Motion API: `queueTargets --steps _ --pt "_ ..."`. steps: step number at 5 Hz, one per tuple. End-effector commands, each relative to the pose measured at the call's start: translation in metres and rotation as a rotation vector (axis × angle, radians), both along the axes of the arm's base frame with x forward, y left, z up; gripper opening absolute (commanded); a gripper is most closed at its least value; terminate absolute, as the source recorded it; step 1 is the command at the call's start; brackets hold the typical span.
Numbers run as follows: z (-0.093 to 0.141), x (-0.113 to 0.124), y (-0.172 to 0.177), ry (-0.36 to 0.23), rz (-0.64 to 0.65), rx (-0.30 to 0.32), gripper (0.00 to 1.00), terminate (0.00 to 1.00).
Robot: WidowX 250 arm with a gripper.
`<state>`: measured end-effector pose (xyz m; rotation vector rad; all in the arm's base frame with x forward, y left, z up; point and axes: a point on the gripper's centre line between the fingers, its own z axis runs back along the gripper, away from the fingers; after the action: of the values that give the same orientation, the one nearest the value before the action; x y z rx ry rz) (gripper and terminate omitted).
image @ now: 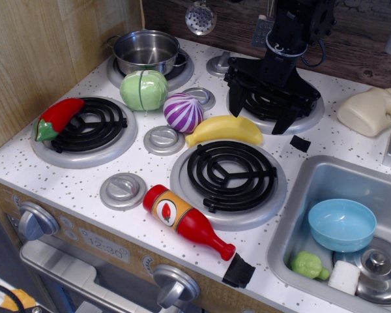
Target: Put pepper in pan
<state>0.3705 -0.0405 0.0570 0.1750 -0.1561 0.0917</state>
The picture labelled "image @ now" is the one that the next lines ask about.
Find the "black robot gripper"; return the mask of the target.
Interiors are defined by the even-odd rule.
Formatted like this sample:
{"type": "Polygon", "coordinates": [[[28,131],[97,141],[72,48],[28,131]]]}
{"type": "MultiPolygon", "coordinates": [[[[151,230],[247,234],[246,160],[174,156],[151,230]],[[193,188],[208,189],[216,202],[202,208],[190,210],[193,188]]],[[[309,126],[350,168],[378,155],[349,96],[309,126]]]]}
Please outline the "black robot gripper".
{"type": "MultiPolygon", "coordinates": [[[[265,95],[286,93],[291,96],[318,99],[320,92],[297,72],[297,61],[303,58],[308,45],[297,49],[283,47],[277,42],[267,44],[262,59],[230,57],[224,80],[229,86],[229,111],[238,117],[246,102],[247,91],[265,95]]],[[[300,108],[285,108],[276,120],[273,135],[283,134],[301,115],[300,108]]]]}

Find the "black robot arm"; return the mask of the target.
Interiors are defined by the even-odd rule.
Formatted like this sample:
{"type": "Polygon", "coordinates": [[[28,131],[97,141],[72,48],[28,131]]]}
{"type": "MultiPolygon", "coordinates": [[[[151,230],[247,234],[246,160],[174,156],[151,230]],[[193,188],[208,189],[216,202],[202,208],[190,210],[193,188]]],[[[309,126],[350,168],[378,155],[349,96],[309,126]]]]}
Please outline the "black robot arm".
{"type": "Polygon", "coordinates": [[[321,94],[300,77],[296,65],[309,46],[323,45],[336,22],[333,1],[278,1],[274,25],[265,36],[264,58],[228,60],[224,80],[229,111],[238,116],[247,110],[262,121],[273,121],[275,135],[309,116],[321,94]]]}

